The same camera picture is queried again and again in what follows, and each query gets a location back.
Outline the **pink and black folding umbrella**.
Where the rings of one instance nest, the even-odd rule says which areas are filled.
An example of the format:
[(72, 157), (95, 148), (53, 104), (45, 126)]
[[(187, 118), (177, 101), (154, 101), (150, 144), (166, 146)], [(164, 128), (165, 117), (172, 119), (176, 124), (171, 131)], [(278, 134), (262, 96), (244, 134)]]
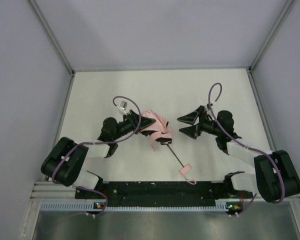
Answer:
[(141, 116), (155, 120), (153, 124), (140, 131), (142, 135), (144, 135), (145, 137), (149, 137), (151, 148), (155, 150), (155, 142), (159, 143), (162, 146), (167, 146), (169, 151), (182, 166), (182, 168), (179, 170), (179, 174), (183, 176), (188, 184), (193, 186), (196, 185), (196, 180), (187, 178), (187, 173), (192, 169), (192, 166), (190, 164), (183, 164), (171, 147), (171, 144), (173, 142), (173, 131), (169, 127), (169, 121), (163, 116), (155, 113), (153, 110), (146, 110), (142, 113)]

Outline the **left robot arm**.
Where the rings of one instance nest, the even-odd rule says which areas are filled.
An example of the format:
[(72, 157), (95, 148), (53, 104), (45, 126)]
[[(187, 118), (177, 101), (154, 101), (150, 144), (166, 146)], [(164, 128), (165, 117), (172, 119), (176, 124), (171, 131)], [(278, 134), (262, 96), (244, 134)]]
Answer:
[(76, 143), (62, 137), (42, 163), (41, 173), (69, 187), (79, 177), (87, 155), (91, 158), (110, 158), (116, 152), (120, 138), (131, 133), (138, 134), (155, 122), (153, 118), (130, 110), (121, 122), (113, 117), (106, 118), (95, 142)]

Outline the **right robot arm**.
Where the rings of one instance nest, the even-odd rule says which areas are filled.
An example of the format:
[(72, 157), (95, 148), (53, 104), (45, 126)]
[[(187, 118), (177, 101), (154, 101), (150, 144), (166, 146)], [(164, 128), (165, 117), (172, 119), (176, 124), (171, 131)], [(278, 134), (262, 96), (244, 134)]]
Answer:
[(284, 150), (261, 151), (243, 143), (235, 133), (230, 111), (221, 110), (213, 119), (211, 111), (201, 105), (193, 112), (178, 117), (177, 121), (187, 125), (179, 132), (194, 140), (201, 133), (211, 134), (223, 153), (254, 168), (254, 173), (237, 171), (225, 175), (223, 183), (229, 195), (246, 191), (259, 194), (268, 203), (276, 203), (300, 194), (300, 178), (290, 155)]

